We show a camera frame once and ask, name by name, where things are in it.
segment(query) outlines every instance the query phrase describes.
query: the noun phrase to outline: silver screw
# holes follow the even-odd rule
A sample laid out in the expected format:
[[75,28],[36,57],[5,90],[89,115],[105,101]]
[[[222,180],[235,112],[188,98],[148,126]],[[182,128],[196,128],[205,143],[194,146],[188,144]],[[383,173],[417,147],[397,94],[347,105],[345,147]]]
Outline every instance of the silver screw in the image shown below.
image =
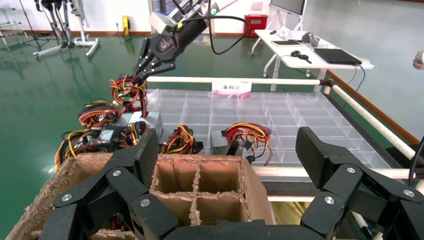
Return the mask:
[[62,197],[62,201],[63,202],[66,202],[66,201],[69,201],[71,198],[72,198],[72,195],[71,194],[65,194]]
[[147,207],[149,204],[150,204],[150,200],[149,200],[149,199],[143,199],[143,200],[141,200],[141,202],[140,202],[140,205],[141,205],[142,207]]
[[112,173],[112,175],[113,176],[119,176],[119,175],[121,175],[121,171],[119,171],[119,170],[116,170],[116,171],[114,171],[113,173]]
[[331,204],[331,205],[333,205],[333,204],[334,204],[334,199],[333,199],[331,196],[326,196],[326,197],[324,198],[324,201],[325,201],[326,203],[328,203],[328,204]]
[[348,167],[346,170],[351,174],[354,174],[357,172],[354,168],[351,168],[351,167]]
[[411,197],[411,198],[415,197],[415,193],[413,191],[408,190],[408,189],[403,190],[403,193],[408,197]]

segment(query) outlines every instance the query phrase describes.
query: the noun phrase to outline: wooden baseboard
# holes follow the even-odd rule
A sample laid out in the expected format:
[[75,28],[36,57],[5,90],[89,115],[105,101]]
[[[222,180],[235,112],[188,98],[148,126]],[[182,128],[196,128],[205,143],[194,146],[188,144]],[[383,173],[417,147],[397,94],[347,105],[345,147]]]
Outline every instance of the wooden baseboard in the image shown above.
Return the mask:
[[344,88],[353,98],[355,98],[365,108],[367,108],[374,116],[379,118],[388,127],[392,128],[396,133],[398,133],[400,136],[402,136],[410,144],[419,144],[420,143],[420,141],[415,136],[413,136],[408,131],[406,131],[402,126],[400,126],[397,122],[395,122],[393,119],[391,119],[389,116],[387,116],[384,112],[382,112],[380,109],[378,109],[374,104],[372,104],[370,101],[368,101],[361,94],[356,93],[353,88],[351,88],[348,84],[346,84],[346,82],[341,80],[336,74],[334,74],[330,70],[327,71],[327,74],[334,81],[336,81],[337,84],[339,84],[342,88]]
[[215,36],[218,36],[218,37],[241,37],[241,36],[243,36],[243,33],[215,32]]
[[[31,30],[25,30],[27,34],[31,33]],[[71,31],[72,35],[78,36],[81,34],[80,31]],[[52,30],[34,30],[35,34],[45,34],[49,33],[54,35]],[[122,36],[122,31],[85,31],[88,35],[99,35],[99,36]],[[130,35],[151,35],[152,32],[150,31],[130,31]]]

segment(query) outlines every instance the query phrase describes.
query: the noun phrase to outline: green epoxy floor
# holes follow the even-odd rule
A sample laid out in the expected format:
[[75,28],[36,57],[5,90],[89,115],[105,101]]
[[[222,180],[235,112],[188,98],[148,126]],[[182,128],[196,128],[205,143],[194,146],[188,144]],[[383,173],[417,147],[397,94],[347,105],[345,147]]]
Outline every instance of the green epoxy floor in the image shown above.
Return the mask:
[[[109,80],[132,72],[143,38],[124,41],[121,37],[100,37],[99,40],[100,47],[90,60],[85,56],[87,48],[65,50],[40,60],[32,55],[37,49],[31,46],[12,46],[12,57],[4,49],[0,51],[0,239],[7,236],[25,207],[54,174],[54,156],[62,133],[82,129],[77,114],[84,104],[96,98],[112,99]],[[273,54],[261,43],[256,55],[251,57],[255,40],[244,39],[224,55],[212,53],[209,39],[196,41],[177,58],[177,69],[163,76],[262,78],[263,68]],[[235,38],[216,38],[214,43],[221,51],[234,41]],[[54,45],[51,41],[42,49]],[[283,64],[280,71],[283,78],[305,78],[305,74]],[[148,86],[211,90],[210,84],[199,83],[149,83]],[[269,92],[270,85],[254,85],[252,90]],[[300,92],[312,88],[277,86],[277,91],[284,90]],[[375,132],[367,124],[365,127]]]

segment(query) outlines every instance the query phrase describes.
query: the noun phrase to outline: computer monitor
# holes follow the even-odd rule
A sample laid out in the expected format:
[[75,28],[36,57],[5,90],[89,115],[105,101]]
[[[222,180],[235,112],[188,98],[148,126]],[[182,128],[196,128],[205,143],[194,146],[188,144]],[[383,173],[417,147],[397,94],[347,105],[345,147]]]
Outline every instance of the computer monitor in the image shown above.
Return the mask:
[[307,0],[271,0],[271,7],[302,16]]

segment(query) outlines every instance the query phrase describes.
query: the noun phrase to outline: red box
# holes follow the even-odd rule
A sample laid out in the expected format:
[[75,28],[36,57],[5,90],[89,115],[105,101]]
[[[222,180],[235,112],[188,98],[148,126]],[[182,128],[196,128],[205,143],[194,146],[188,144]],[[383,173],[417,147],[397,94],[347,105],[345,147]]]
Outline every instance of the red box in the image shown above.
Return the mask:
[[[246,37],[257,38],[258,35],[255,34],[255,30],[264,30],[267,27],[267,15],[262,14],[250,14],[244,15],[244,19],[249,23],[250,30],[247,33]],[[246,32],[248,26],[244,25],[244,32]]]

